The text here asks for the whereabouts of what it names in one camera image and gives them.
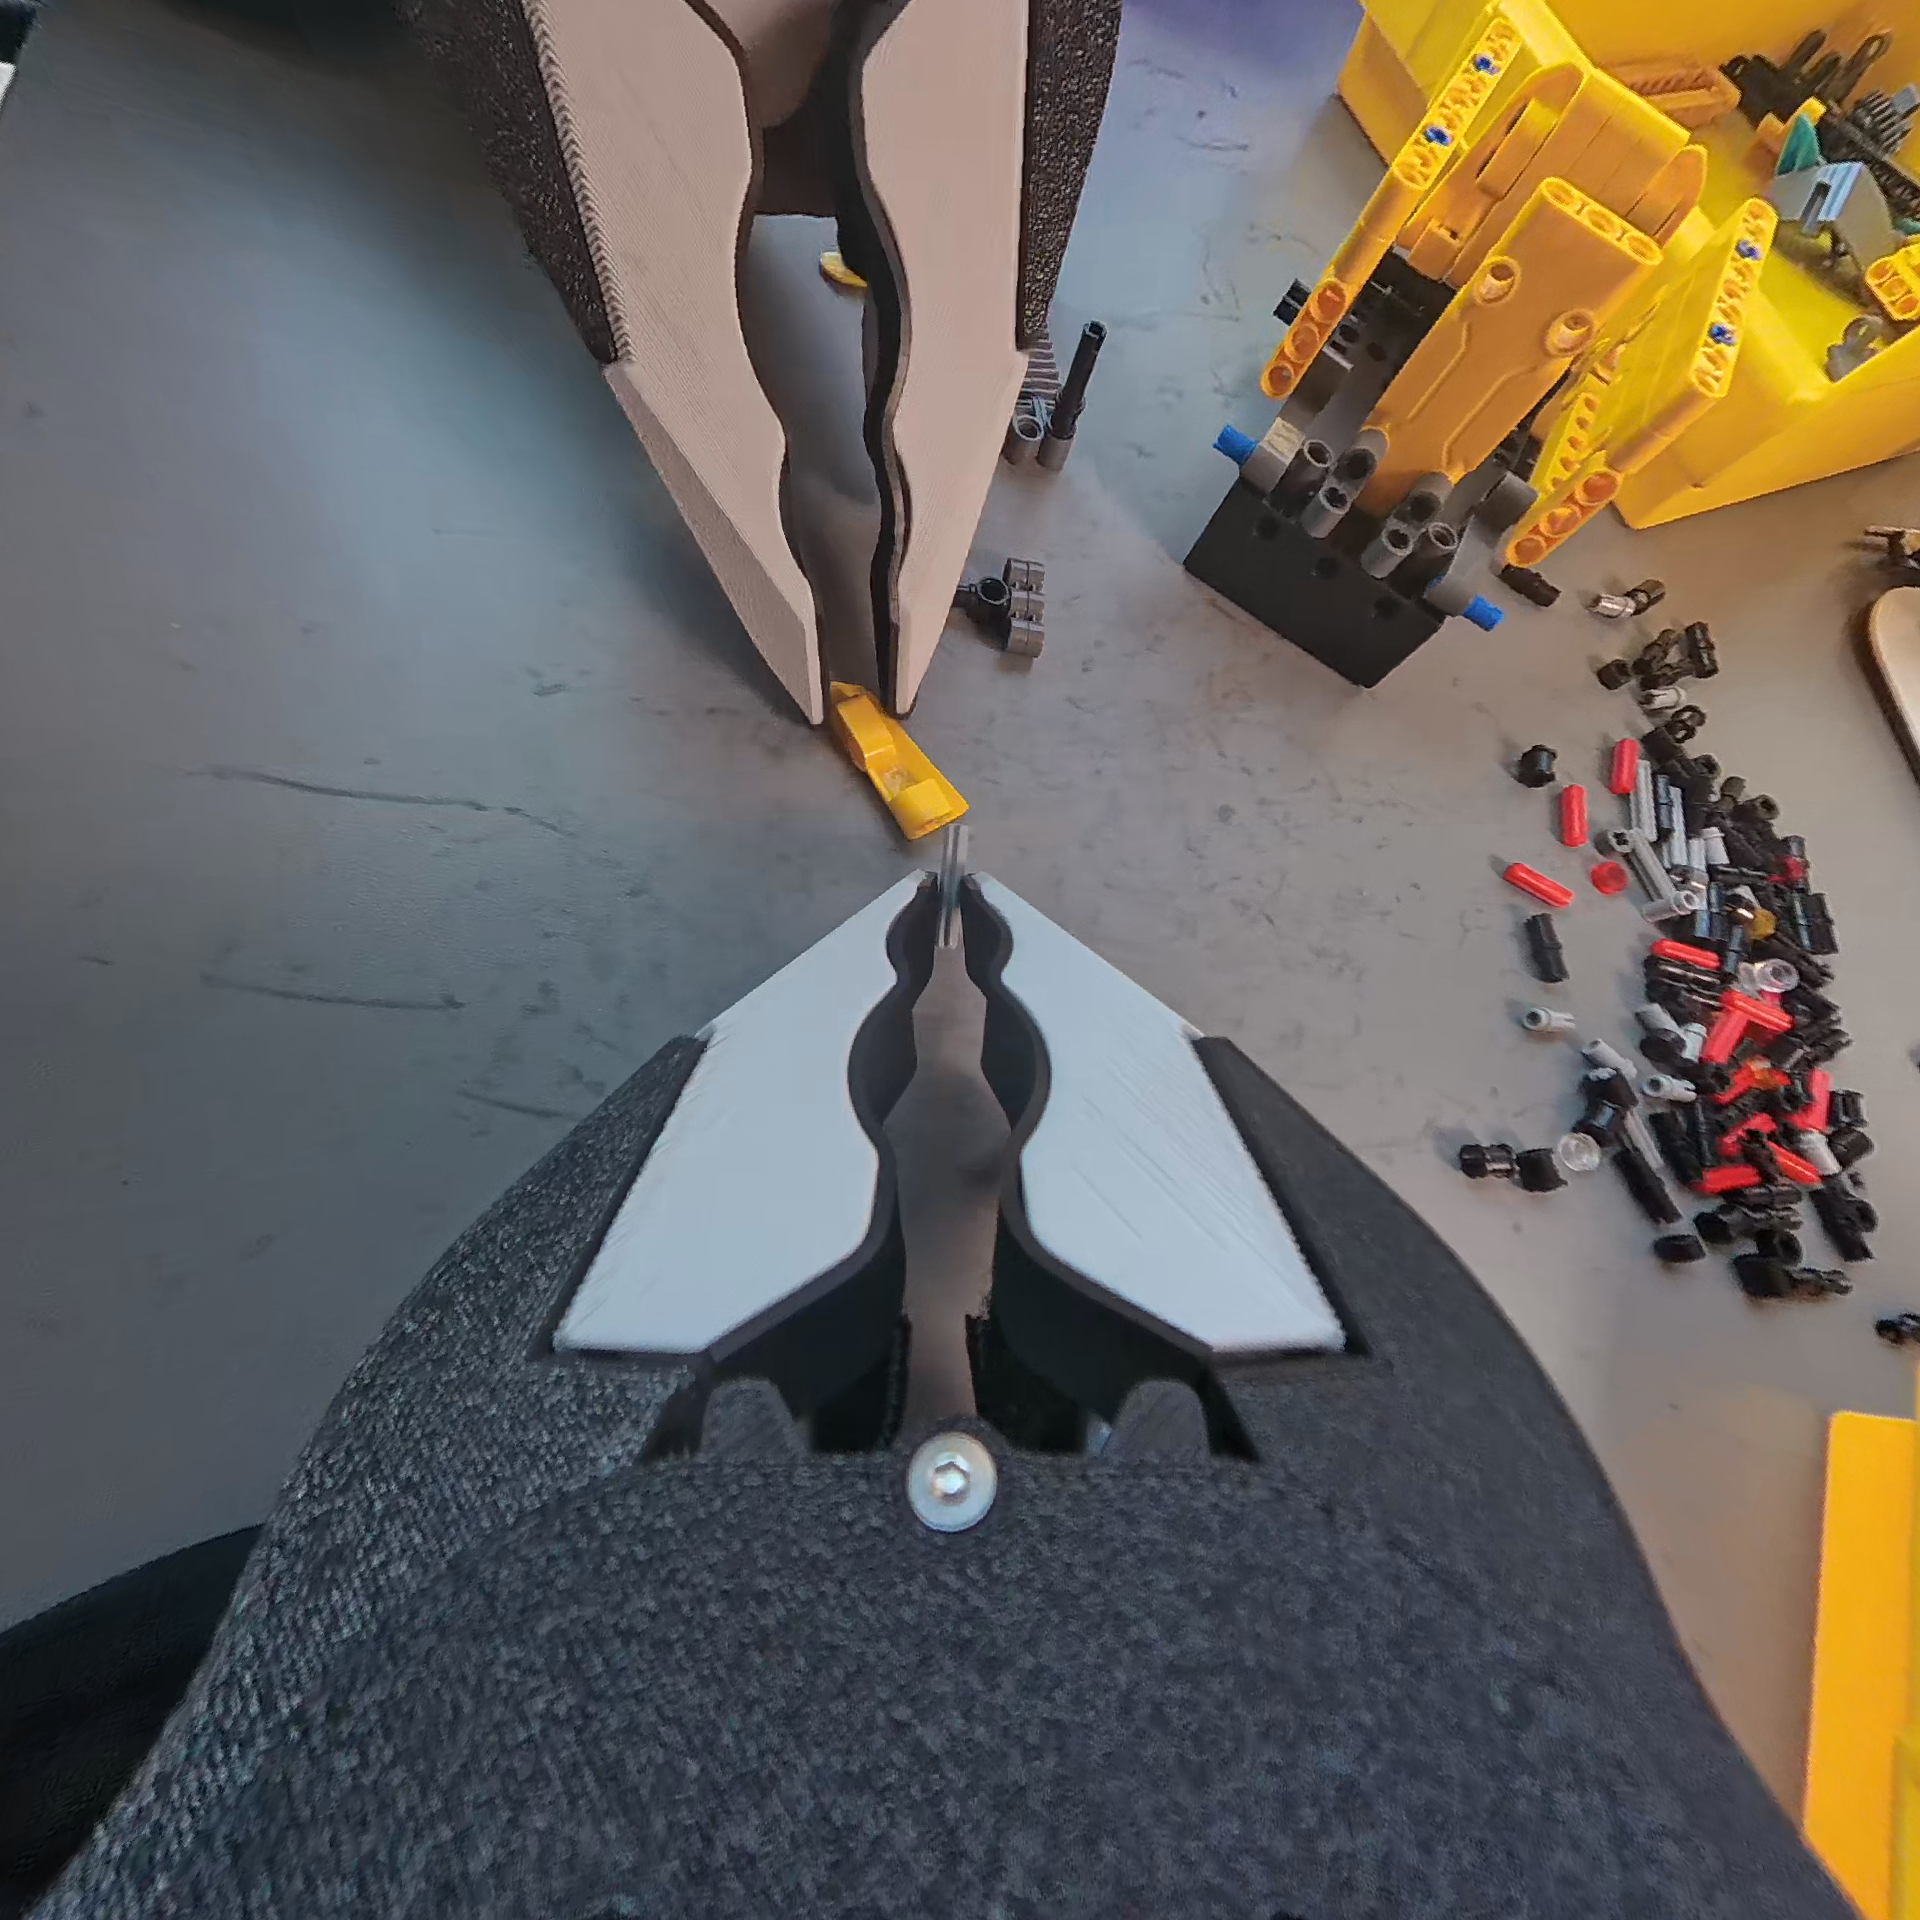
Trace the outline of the yellow grey lego subassembly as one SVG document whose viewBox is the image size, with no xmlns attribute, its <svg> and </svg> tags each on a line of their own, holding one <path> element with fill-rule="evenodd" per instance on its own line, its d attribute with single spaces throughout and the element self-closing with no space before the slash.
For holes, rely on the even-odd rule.
<svg viewBox="0 0 1920 1920">
<path fill-rule="evenodd" d="M 850 269 L 836 246 L 820 254 L 818 271 L 842 295 L 869 295 L 869 284 Z M 1024 384 L 1000 446 L 1000 458 L 1008 465 L 1044 465 L 1058 471 L 1066 464 L 1066 436 L 1052 434 L 1052 413 L 1061 405 L 1062 386 L 1061 359 L 1054 350 L 1048 327 L 1042 324 L 1026 353 Z"/>
</svg>

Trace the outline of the black lego gear parts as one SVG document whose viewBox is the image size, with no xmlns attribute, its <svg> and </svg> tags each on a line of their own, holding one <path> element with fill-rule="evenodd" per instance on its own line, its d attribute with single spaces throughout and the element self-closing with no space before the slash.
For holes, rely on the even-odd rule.
<svg viewBox="0 0 1920 1920">
<path fill-rule="evenodd" d="M 1780 61 L 1735 54 L 1719 71 L 1735 85 L 1738 106 L 1757 127 L 1805 117 L 1826 160 L 1875 160 L 1901 169 L 1916 133 L 1916 80 L 1890 80 L 1901 53 L 1895 32 L 1866 33 L 1847 49 L 1811 32 Z"/>
</svg>

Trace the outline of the yellow lego vehicle model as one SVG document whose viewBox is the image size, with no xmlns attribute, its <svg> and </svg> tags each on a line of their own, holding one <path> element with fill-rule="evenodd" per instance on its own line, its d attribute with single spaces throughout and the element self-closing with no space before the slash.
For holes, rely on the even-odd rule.
<svg viewBox="0 0 1920 1920">
<path fill-rule="evenodd" d="M 1492 630 L 1538 566 L 1735 386 L 1779 230 L 1716 226 L 1708 148 L 1490 4 L 1261 369 L 1261 439 L 1183 566 L 1346 684 Z"/>
</svg>

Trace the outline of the small yellow lego piece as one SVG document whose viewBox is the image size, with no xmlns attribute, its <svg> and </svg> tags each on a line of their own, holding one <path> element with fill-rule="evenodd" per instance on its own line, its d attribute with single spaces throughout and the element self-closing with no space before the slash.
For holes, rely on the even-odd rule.
<svg viewBox="0 0 1920 1920">
<path fill-rule="evenodd" d="M 869 689 L 831 680 L 828 708 L 835 737 L 869 780 L 903 838 L 922 841 L 970 814 L 970 802 Z"/>
</svg>

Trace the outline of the pile of small lego pins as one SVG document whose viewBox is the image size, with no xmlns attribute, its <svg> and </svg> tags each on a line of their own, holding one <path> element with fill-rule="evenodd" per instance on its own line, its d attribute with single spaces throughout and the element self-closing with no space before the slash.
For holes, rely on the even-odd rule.
<svg viewBox="0 0 1920 1920">
<path fill-rule="evenodd" d="M 1535 992 L 1511 1016 L 1565 1057 L 1570 1116 L 1447 1159 L 1533 1197 L 1606 1173 L 1661 1271 L 1719 1260 L 1756 1308 L 1845 1300 L 1882 1214 L 1866 1094 L 1835 1073 L 1853 1034 L 1834 909 L 1776 797 L 1708 752 L 1720 652 L 1706 620 L 1656 622 L 1661 600 L 1656 578 L 1589 600 L 1618 628 L 1589 672 L 1628 701 L 1620 724 L 1592 752 L 1538 741 L 1507 762 L 1550 838 L 1495 864 Z"/>
</svg>

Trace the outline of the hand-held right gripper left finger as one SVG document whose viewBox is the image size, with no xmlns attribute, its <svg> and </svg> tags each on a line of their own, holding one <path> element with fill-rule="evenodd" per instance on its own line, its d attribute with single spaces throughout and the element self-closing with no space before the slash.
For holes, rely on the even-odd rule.
<svg viewBox="0 0 1920 1920">
<path fill-rule="evenodd" d="M 775 1386 L 818 1452 L 886 1449 L 910 1322 L 883 1124 L 918 1056 L 939 887 L 898 880 L 696 1034 L 554 1325 L 558 1356 Z"/>
</svg>

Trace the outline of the orange lego frame piece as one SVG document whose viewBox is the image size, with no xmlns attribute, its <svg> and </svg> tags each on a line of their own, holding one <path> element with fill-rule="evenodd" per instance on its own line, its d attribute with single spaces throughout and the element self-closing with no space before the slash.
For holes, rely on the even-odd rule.
<svg viewBox="0 0 1920 1920">
<path fill-rule="evenodd" d="M 1602 71 L 1688 133 L 1714 125 L 1742 98 L 1739 85 L 1716 63 L 1661 56 Z"/>
</svg>

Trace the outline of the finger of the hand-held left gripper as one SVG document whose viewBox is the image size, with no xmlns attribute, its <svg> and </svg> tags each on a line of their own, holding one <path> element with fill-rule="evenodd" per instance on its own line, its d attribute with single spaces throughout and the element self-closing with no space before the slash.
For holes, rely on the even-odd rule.
<svg viewBox="0 0 1920 1920">
<path fill-rule="evenodd" d="M 880 4 L 855 41 L 855 181 L 878 246 L 867 442 L 886 705 L 943 634 L 1024 376 L 1026 4 Z"/>
<path fill-rule="evenodd" d="M 786 439 L 738 312 L 762 177 L 738 44 L 684 1 L 540 1 L 531 24 L 612 330 L 610 390 L 759 656 L 818 726 Z"/>
</svg>

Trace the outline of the grey lego connector piece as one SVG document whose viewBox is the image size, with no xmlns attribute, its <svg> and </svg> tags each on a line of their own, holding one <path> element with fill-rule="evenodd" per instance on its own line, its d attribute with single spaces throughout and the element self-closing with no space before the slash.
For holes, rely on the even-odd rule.
<svg viewBox="0 0 1920 1920">
<path fill-rule="evenodd" d="M 1044 584 L 1044 564 L 1008 557 L 999 575 L 981 573 L 959 583 L 950 607 L 1004 654 L 1036 657 L 1044 645 Z"/>
</svg>

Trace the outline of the yellow plastic storage bin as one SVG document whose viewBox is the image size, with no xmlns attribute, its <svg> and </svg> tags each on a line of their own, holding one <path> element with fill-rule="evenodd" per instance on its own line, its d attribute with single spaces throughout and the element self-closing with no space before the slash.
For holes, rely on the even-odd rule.
<svg viewBox="0 0 1920 1920">
<path fill-rule="evenodd" d="M 1467 54 L 1486 8 L 1480 1 L 1359 6 L 1335 92 L 1383 160 Z M 1754 54 L 1783 63 L 1812 32 L 1839 60 L 1887 33 L 1890 47 L 1863 78 L 1869 89 L 1898 92 L 1917 72 L 1916 1 L 1542 1 L 1507 4 L 1507 12 L 1526 49 L 1516 78 L 1495 94 L 1495 111 L 1540 63 L 1719 68 Z M 1787 242 L 1789 233 L 1780 230 L 1746 309 L 1731 393 L 1623 481 L 1618 512 L 1630 525 L 1644 529 L 1714 512 L 1916 450 L 1916 329 L 1885 343 L 1861 369 L 1831 378 L 1829 350 L 1863 309 L 1835 273 L 1805 262 Z"/>
<path fill-rule="evenodd" d="M 1914 1416 L 1831 1416 L 1804 1831 L 1863 1916 L 1917 1916 Z"/>
</svg>

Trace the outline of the grey green lego motor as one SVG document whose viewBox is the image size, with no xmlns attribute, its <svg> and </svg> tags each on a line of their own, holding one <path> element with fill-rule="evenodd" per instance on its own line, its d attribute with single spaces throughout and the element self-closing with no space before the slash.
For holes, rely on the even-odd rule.
<svg viewBox="0 0 1920 1920">
<path fill-rule="evenodd" d="M 1878 205 L 1878 188 L 1861 160 L 1831 158 L 1819 145 L 1823 121 L 1796 111 L 1767 185 L 1767 202 L 1783 224 L 1805 234 L 1835 230 L 1855 210 Z"/>
</svg>

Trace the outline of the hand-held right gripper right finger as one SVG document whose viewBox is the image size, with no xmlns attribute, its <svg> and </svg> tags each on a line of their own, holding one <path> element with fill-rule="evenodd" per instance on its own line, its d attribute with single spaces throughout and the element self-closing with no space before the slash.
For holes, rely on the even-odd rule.
<svg viewBox="0 0 1920 1920">
<path fill-rule="evenodd" d="M 959 921 L 1011 1126 L 976 1410 L 1036 1452 L 1251 1453 L 1228 1372 L 1346 1329 L 1204 1034 L 995 877 Z"/>
</svg>

